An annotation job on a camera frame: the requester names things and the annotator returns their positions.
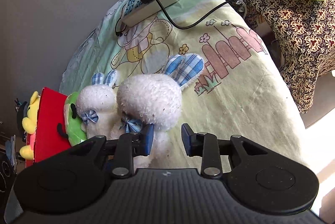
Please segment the floor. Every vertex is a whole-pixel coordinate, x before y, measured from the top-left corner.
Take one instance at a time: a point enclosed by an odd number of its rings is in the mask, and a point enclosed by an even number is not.
[[[326,223],[335,223],[335,77],[331,72],[318,78],[313,106],[301,118],[306,127],[302,153],[320,183],[312,210]]]
[[[311,117],[313,116],[310,115],[308,123],[313,122]],[[303,159],[317,175],[320,183],[312,211],[331,224],[335,222],[335,109],[321,119],[316,112],[314,120],[318,121],[306,129],[300,147]]]

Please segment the gray wall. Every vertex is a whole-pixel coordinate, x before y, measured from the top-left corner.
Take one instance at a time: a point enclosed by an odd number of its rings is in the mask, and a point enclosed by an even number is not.
[[[16,97],[58,89],[71,55],[116,1],[0,0],[0,132],[16,133]]]

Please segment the black speaker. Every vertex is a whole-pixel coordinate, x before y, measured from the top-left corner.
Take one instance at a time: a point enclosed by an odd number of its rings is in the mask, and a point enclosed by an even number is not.
[[[12,189],[16,173],[10,164],[6,154],[0,153],[0,223],[4,221],[4,213],[6,209],[9,193]]]

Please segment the white plush bunny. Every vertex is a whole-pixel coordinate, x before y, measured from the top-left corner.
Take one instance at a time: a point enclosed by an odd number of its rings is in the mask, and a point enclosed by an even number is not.
[[[92,85],[85,87],[78,95],[77,112],[83,120],[82,130],[86,132],[87,138],[105,135],[109,140],[117,139],[122,134],[118,131],[121,122],[112,88],[117,77],[116,70],[110,71],[105,81],[102,73],[96,73],[92,77]]]
[[[182,90],[197,79],[203,68],[204,61],[199,55],[175,55],[169,58],[161,74],[136,75],[121,84],[117,92],[118,108],[128,119],[154,124],[151,153],[135,157],[134,169],[146,168],[154,158],[163,160],[168,155],[167,130],[180,117]]]

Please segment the red box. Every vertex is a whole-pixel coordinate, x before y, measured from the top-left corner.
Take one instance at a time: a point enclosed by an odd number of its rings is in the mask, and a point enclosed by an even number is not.
[[[57,131],[58,123],[62,124],[65,132],[64,103],[67,96],[44,87],[37,113],[36,140],[34,145],[34,160],[26,161],[26,167],[38,163],[57,153],[70,148],[67,139],[61,137]]]

